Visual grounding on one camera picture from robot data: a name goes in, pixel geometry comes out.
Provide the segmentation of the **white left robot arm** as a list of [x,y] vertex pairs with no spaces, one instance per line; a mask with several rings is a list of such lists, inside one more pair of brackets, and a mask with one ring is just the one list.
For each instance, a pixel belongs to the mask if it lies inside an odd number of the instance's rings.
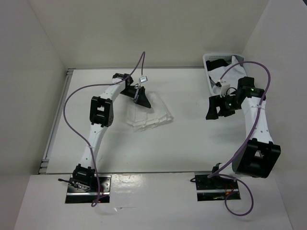
[[72,173],[73,182],[82,190],[88,192],[98,188],[94,161],[97,158],[102,138],[114,120],[113,102],[122,94],[131,99],[135,104],[151,108],[146,97],[145,88],[141,86],[148,78],[142,75],[139,82],[133,85],[133,79],[128,74],[116,73],[113,75],[112,83],[99,96],[94,96],[90,104],[90,134],[87,139],[87,147],[79,164]]

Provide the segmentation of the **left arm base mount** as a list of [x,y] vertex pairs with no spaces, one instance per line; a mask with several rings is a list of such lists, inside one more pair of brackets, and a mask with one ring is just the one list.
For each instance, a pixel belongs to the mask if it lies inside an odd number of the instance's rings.
[[[109,203],[111,189],[111,175],[99,175],[100,198],[98,203]],[[73,180],[72,175],[68,180],[58,179],[59,182],[67,184],[66,204],[85,204],[92,203],[98,195],[98,185],[96,179],[92,185],[83,185]]]

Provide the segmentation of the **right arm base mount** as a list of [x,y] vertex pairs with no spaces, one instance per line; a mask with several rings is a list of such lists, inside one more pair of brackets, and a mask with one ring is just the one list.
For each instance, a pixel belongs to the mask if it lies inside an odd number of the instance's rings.
[[225,200],[229,196],[229,200],[240,200],[238,183],[234,179],[227,179],[220,176],[208,178],[208,175],[219,169],[217,163],[213,166],[212,171],[196,173],[190,182],[196,185],[196,194],[198,201],[215,201]]

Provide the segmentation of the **white pleated skirt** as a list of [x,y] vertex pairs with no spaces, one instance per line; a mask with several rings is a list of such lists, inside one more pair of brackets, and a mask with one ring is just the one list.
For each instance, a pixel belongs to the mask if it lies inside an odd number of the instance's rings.
[[161,125],[171,123],[174,119],[159,94],[149,92],[146,94],[151,108],[128,103],[126,123],[133,127],[135,132],[145,131]]

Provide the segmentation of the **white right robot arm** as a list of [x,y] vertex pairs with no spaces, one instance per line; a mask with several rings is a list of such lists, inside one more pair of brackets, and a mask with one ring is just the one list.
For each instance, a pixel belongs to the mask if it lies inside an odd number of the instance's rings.
[[206,171],[232,162],[238,174],[267,177],[281,149],[268,131],[265,100],[251,87],[212,96],[205,78],[161,84],[174,119],[137,134],[143,172]]

